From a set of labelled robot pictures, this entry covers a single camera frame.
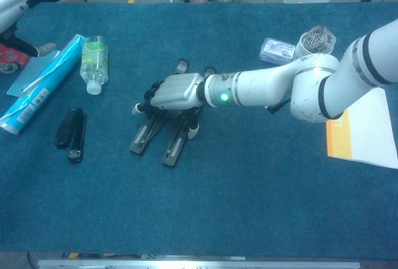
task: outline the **blue felt surface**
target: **blue felt surface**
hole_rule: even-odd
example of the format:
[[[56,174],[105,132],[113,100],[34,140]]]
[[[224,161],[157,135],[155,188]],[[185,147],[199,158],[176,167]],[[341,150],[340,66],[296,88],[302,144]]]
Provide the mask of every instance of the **blue felt surface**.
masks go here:
[[[102,35],[110,79],[90,96],[77,65],[20,135],[0,131],[0,250],[397,259],[398,172],[326,157],[325,125],[288,108],[206,107],[175,169],[160,163],[169,128],[143,157],[129,151],[133,105],[180,57],[191,71],[264,68],[266,37],[295,44],[324,24],[341,58],[397,17],[398,3],[39,5],[19,36]],[[2,112],[15,78],[0,77]],[[398,135],[398,86],[386,91]],[[88,116],[79,165],[53,145],[73,107]]]

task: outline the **blue cardboard tube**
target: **blue cardboard tube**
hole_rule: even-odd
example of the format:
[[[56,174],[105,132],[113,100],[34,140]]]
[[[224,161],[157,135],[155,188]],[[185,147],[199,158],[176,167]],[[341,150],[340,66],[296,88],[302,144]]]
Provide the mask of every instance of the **blue cardboard tube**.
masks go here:
[[[75,35],[0,117],[0,127],[18,134],[81,58],[85,38]]]

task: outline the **robotic arm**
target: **robotic arm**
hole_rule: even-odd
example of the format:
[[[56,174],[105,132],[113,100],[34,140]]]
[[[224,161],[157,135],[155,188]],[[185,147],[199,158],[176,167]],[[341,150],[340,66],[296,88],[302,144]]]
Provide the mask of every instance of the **robotic arm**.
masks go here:
[[[290,111],[308,122],[337,119],[373,88],[398,83],[398,20],[355,40],[339,62],[313,54],[275,68],[211,75],[172,75],[133,114],[157,107],[187,110],[221,106],[273,106],[292,88]]]
[[[15,36],[17,21],[29,8],[42,1],[54,0],[0,0],[0,43],[32,57],[43,56],[51,52],[55,48],[53,43],[36,48]]]

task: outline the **person's hand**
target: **person's hand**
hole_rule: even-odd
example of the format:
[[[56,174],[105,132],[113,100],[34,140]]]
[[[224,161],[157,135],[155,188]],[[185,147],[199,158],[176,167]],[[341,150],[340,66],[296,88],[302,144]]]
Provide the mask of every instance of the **person's hand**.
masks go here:
[[[189,3],[206,3],[207,0],[189,0]]]

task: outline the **water bottle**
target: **water bottle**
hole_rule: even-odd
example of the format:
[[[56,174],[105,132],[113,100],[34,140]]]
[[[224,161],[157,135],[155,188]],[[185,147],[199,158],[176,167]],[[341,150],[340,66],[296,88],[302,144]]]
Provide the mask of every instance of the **water bottle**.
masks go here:
[[[87,84],[87,92],[92,95],[98,95],[101,85],[108,82],[108,47],[101,36],[85,39],[80,76]]]

